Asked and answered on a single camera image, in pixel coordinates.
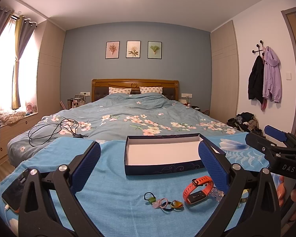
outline coat rack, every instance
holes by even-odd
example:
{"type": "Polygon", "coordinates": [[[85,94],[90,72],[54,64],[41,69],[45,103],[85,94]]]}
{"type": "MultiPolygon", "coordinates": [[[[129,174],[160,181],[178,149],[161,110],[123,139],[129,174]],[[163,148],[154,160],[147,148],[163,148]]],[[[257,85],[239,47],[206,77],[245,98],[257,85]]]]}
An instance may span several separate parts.
{"type": "Polygon", "coordinates": [[[258,50],[257,50],[257,51],[252,50],[252,53],[259,52],[259,55],[261,56],[260,52],[263,51],[263,49],[260,50],[260,45],[259,45],[259,44],[257,44],[257,47],[258,47],[258,50]]]}

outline smartphone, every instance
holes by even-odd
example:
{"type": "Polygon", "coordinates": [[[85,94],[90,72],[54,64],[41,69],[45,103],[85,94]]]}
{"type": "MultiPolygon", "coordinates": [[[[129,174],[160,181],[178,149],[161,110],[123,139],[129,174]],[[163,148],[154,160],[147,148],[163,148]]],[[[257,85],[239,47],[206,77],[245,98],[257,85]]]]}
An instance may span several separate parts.
{"type": "Polygon", "coordinates": [[[15,212],[19,212],[20,200],[22,198],[25,182],[30,172],[30,168],[25,169],[2,193],[3,201],[15,212]]]}

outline human hand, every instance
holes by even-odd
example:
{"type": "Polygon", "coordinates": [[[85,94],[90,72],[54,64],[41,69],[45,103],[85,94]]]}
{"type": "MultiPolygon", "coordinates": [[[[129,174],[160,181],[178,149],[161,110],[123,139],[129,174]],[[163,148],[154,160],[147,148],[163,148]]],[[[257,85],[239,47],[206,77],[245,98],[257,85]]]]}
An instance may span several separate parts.
{"type": "MultiPolygon", "coordinates": [[[[280,207],[282,207],[283,204],[284,204],[284,196],[285,196],[285,188],[284,188],[284,183],[283,183],[284,182],[284,176],[280,176],[280,181],[282,183],[278,186],[277,195],[278,195],[278,199],[279,199],[279,205],[280,205],[280,207]]],[[[292,199],[292,201],[296,202],[296,189],[291,192],[291,199],[292,199]]],[[[291,216],[290,220],[291,221],[296,220],[296,211],[291,216]]]]}

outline framed picture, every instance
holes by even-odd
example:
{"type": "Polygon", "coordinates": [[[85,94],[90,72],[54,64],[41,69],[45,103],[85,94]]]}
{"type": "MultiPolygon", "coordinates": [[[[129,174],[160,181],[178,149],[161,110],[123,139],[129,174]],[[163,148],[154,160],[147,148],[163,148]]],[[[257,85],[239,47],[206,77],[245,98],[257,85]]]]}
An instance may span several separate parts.
{"type": "Polygon", "coordinates": [[[126,58],[140,58],[140,41],[127,41],[126,58]]]}
{"type": "Polygon", "coordinates": [[[148,42],[148,59],[162,58],[162,42],[148,42]]]}
{"type": "Polygon", "coordinates": [[[105,59],[119,58],[119,41],[106,43],[106,57],[105,59]]]}

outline wooden headboard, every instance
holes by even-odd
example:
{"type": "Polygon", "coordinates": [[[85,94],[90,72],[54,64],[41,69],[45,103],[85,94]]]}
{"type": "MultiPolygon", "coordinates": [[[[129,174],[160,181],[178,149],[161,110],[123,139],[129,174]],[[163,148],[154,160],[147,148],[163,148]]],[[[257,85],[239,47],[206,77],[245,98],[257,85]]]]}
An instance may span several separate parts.
{"type": "Polygon", "coordinates": [[[177,80],[159,79],[93,79],[92,102],[108,95],[108,88],[131,88],[131,94],[140,94],[139,87],[163,87],[162,94],[169,100],[179,99],[179,82],[177,80]]]}

